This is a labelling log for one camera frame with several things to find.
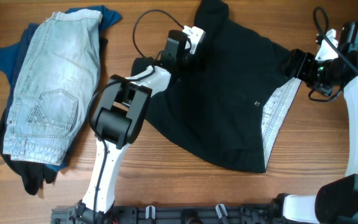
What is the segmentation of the black shorts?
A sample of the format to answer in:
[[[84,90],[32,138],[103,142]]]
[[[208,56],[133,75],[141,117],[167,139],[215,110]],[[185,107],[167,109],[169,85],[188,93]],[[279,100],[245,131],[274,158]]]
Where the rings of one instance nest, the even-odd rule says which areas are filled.
[[[263,109],[289,82],[282,64],[290,51],[231,21],[222,1],[202,1],[194,23],[206,33],[196,62],[151,97],[145,118],[207,162],[264,173]]]

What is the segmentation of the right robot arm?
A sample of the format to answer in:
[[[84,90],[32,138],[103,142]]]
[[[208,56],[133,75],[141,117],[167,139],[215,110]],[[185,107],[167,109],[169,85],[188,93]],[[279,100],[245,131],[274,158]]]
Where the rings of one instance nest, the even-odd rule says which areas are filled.
[[[343,178],[321,187],[316,195],[279,194],[269,208],[269,223],[358,223],[358,21],[317,35],[316,55],[294,49],[283,64],[285,76],[306,83],[331,101],[333,87],[344,95],[349,116],[349,160]]]

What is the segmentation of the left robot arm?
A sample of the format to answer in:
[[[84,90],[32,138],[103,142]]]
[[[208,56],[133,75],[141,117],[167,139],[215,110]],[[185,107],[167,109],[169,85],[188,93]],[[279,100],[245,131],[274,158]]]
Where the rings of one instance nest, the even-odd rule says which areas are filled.
[[[170,30],[157,58],[131,77],[113,75],[88,106],[87,120],[96,136],[97,155],[89,187],[69,217],[72,223],[115,223],[112,208],[124,154],[137,139],[152,96],[166,90],[175,74],[190,64],[205,37],[193,26]]]

